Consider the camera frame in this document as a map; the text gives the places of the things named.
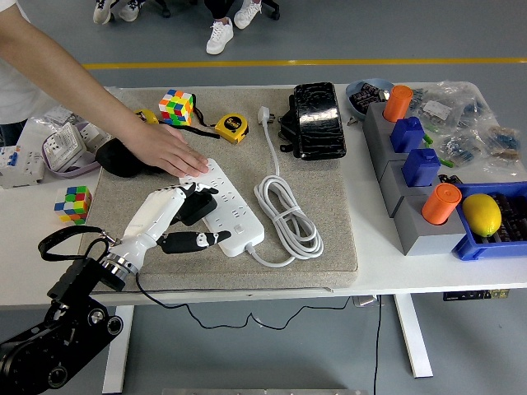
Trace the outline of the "person's hand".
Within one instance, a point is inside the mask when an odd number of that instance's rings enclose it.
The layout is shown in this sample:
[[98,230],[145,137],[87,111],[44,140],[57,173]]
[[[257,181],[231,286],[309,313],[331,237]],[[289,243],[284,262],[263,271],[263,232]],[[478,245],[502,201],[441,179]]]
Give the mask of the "person's hand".
[[208,159],[191,148],[181,132],[166,125],[140,123],[120,140],[141,162],[176,177],[208,172]]

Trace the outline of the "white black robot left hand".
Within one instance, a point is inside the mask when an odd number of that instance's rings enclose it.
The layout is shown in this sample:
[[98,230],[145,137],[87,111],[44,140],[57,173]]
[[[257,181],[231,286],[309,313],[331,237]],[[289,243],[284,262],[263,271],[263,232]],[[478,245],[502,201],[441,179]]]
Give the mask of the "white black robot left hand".
[[148,249],[160,246],[167,254],[193,253],[230,238],[228,230],[166,233],[179,211],[196,214],[197,203],[217,193],[215,188],[201,183],[170,186],[150,193],[129,222],[119,244],[109,249],[107,260],[137,273]]

